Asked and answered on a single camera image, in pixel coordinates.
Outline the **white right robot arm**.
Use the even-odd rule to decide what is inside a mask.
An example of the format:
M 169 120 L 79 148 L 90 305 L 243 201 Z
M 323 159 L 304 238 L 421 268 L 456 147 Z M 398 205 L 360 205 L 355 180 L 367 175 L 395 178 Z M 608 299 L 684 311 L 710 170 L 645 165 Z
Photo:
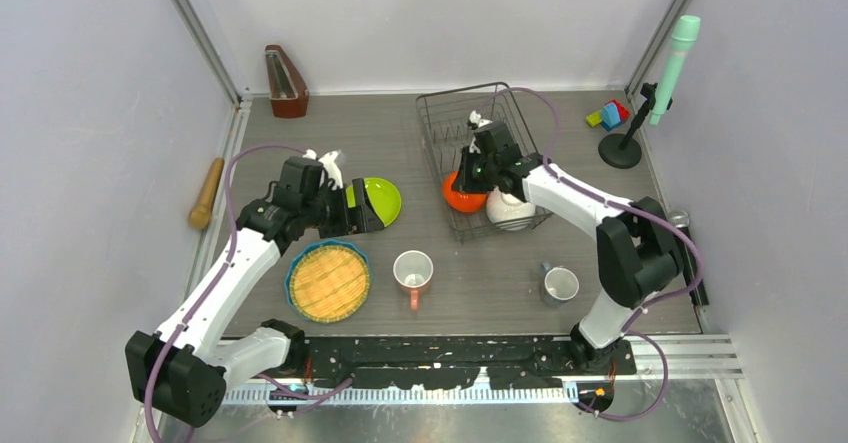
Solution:
M 454 189 L 467 194 L 500 192 L 565 219 L 596 243 L 601 291 L 571 330 L 567 352 L 584 373 L 611 358 L 637 309 L 683 269 L 675 235 L 660 204 L 615 197 L 571 179 L 534 152 L 524 154 L 503 121 L 472 113 L 469 143 L 461 150 Z

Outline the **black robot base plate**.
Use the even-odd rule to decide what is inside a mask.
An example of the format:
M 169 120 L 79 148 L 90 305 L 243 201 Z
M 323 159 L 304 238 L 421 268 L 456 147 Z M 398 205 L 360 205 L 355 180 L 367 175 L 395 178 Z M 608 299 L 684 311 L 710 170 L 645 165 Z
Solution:
M 558 379 L 631 376 L 631 345 L 621 341 L 593 361 L 576 357 L 567 337 L 309 337 L 306 356 L 264 373 L 331 389 L 350 378 L 355 389 L 466 389 L 487 379 L 492 389 L 552 388 Z

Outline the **lime green plate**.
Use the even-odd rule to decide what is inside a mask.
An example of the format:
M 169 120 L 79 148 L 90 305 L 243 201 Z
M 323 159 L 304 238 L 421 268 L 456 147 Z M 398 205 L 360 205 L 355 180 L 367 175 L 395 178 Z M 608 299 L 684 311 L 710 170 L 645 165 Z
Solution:
M 377 217 L 385 227 L 390 226 L 397 220 L 402 209 L 399 189 L 392 182 L 380 177 L 365 177 L 364 187 Z

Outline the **orange plastic bowl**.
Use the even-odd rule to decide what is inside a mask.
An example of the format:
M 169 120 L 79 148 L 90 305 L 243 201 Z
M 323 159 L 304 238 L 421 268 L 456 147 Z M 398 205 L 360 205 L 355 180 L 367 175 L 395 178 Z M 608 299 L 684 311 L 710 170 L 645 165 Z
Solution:
M 458 172 L 450 173 L 442 182 L 441 194 L 450 208 L 464 214 L 473 214 L 486 205 L 486 194 L 469 194 L 453 189 Z

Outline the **white bowl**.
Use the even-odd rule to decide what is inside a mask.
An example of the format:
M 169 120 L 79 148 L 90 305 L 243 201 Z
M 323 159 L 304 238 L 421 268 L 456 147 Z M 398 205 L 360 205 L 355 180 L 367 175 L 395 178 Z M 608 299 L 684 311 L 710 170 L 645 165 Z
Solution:
M 485 211 L 489 221 L 496 227 L 505 231 L 520 231 L 531 225 L 536 206 L 494 188 L 487 197 Z

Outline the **blue plate with bamboo mat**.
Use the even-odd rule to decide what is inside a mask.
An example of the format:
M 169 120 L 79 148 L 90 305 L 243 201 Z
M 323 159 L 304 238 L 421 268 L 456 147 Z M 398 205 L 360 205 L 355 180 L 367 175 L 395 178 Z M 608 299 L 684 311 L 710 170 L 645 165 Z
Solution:
M 352 316 L 371 286 L 367 257 L 355 245 L 325 240 L 295 257 L 284 281 L 289 304 L 303 318 L 321 324 Z

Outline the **pink floral mug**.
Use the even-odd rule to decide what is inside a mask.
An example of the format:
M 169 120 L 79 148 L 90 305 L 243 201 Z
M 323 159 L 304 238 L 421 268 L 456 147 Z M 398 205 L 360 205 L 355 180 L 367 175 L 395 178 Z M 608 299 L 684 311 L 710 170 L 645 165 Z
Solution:
M 434 275 L 432 259 L 422 251 L 408 250 L 397 256 L 392 272 L 396 283 L 409 296 L 410 309 L 417 312 L 421 295 Z

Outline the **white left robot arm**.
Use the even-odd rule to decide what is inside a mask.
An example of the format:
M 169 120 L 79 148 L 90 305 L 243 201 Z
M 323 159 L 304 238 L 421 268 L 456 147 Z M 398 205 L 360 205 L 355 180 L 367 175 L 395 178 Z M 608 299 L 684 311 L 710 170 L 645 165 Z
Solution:
M 303 331 L 280 320 L 233 343 L 220 340 L 253 287 L 306 231 L 330 238 L 381 228 L 371 204 L 350 207 L 339 158 L 339 151 L 312 150 L 288 158 L 269 194 L 233 216 L 229 242 L 187 299 L 156 331 L 130 337 L 131 389 L 146 412 L 198 428 L 228 390 L 271 369 L 293 377 L 305 368 Z

